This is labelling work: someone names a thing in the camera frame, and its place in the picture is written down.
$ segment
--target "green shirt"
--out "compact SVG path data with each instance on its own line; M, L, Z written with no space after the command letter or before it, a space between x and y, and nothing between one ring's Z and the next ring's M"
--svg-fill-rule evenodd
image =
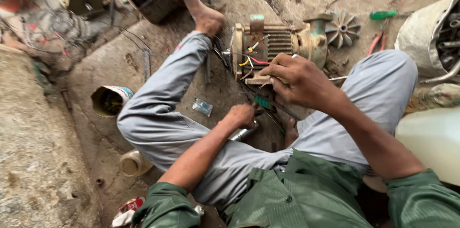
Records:
M253 169L247 192L225 211L229 228L372 227L353 198L359 172L294 150L284 172ZM433 170L387 181L396 228L460 227L460 195L440 184ZM149 190L142 227L199 227L187 192L160 182Z

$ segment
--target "red wire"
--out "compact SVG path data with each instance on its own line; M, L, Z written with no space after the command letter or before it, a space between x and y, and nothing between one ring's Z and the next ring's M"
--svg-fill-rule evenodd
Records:
M278 101L276 101L276 99L274 99L273 102L275 102L276 104L278 104L278 105L284 107L281 103L279 103Z
M256 63L258 63L258 64L270 64L269 62L261 62L261 61L258 61L258 60L254 59L254 58L252 58L252 57L251 57L251 59L254 60L254 61L255 61Z

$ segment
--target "small packet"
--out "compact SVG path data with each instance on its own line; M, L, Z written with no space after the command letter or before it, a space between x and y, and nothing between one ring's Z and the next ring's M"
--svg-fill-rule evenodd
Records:
M211 115L211 110L213 110L213 105L208 102L204 102L199 98L195 98L195 103L193 103L192 108L198 112L205 114L206 116Z

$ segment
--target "white plastic container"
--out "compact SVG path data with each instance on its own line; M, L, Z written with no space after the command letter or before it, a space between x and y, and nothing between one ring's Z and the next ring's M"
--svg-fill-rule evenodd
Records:
M460 186L460 107L408 114L396 127L396 139L441 181Z
M153 164L137 149L123 154L120 158L120 172L125 177L134 177L146 173Z

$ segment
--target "bare foot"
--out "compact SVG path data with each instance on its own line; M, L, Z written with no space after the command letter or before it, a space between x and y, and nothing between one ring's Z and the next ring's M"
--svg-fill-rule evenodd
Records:
M288 148L297 138L299 133L295 127L295 119L289 119L289 123L286 127L286 134L284 136L284 147Z
M216 35L224 26L222 13L206 7L200 0L184 0L187 9L195 20L195 29L209 35Z

